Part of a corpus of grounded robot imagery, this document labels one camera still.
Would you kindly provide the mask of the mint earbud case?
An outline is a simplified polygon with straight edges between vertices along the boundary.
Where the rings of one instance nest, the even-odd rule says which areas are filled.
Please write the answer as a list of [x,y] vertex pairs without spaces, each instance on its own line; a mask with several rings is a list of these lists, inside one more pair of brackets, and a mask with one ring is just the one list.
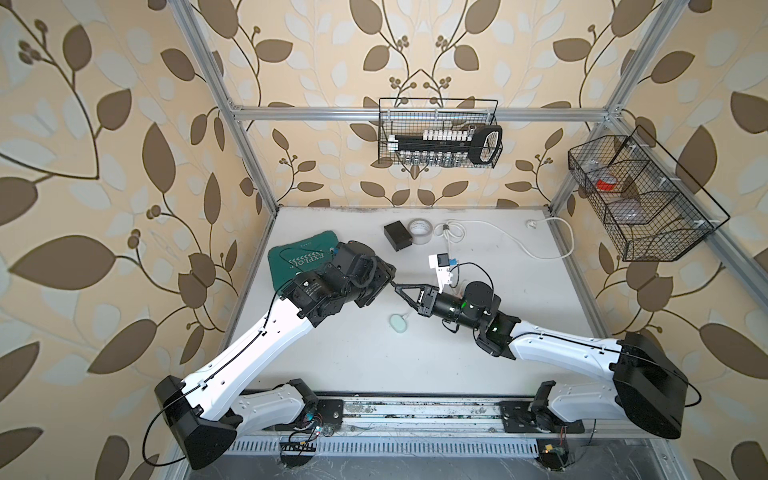
[[408,329],[406,318],[400,314],[393,314],[389,317],[390,327],[398,334],[403,334]]

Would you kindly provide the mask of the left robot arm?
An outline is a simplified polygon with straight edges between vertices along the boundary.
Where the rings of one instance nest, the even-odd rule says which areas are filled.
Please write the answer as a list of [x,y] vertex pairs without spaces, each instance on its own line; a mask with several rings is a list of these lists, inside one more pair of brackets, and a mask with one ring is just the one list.
[[202,469],[245,434],[283,425],[314,432],[322,423],[316,394],[301,379],[247,393],[252,381],[286,348],[349,302],[370,305],[396,268],[358,241],[340,242],[321,267],[277,287],[265,315],[208,364],[185,378],[168,376],[155,388],[159,418],[183,461]]

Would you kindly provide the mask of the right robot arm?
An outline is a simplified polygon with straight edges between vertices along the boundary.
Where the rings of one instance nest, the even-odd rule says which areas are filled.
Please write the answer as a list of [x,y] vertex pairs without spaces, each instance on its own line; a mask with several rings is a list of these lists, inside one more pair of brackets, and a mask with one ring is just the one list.
[[394,290],[419,315],[469,328],[475,344],[493,357],[546,363],[588,377],[579,385],[542,382],[533,400],[515,411],[518,424],[558,432],[584,420],[627,420],[660,438],[681,437],[693,387],[647,337],[588,338],[540,327],[503,313],[499,297],[480,281],[470,283],[463,297],[428,284],[397,283]]

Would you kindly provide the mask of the black box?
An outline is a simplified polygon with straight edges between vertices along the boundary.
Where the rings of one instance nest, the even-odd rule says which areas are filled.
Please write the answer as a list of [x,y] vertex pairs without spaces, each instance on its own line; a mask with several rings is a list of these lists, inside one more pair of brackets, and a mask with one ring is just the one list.
[[413,244],[413,236],[401,221],[384,226],[384,234],[395,251],[401,251]]

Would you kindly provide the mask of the green tool case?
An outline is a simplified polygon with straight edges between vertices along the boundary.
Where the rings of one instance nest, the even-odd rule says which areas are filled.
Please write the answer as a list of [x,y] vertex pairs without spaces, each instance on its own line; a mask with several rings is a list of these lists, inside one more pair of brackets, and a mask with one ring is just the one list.
[[299,273],[324,266],[333,257],[337,244],[337,235],[327,230],[304,240],[270,249],[267,259],[273,287],[277,289]]

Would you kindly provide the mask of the clear tape roll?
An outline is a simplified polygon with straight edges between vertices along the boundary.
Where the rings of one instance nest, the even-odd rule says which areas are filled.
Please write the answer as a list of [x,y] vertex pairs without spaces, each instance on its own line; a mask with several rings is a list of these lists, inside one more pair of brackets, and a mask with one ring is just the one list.
[[407,229],[414,245],[427,244],[434,235],[433,225],[426,219],[416,218],[411,220],[407,225]]

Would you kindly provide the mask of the black white tool set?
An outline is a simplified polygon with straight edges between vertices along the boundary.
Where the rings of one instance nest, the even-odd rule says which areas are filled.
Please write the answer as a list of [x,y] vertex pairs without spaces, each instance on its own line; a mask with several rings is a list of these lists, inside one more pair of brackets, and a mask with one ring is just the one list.
[[503,129],[499,125],[470,125],[466,130],[389,135],[384,152],[407,165],[492,168],[503,152]]

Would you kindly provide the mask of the red white item in basket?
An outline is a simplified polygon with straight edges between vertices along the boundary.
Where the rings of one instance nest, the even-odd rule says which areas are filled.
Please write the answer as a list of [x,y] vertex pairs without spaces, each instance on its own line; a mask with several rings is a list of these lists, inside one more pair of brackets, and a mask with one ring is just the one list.
[[611,173],[603,172],[596,176],[594,185],[599,192],[613,192],[618,185],[618,180]]

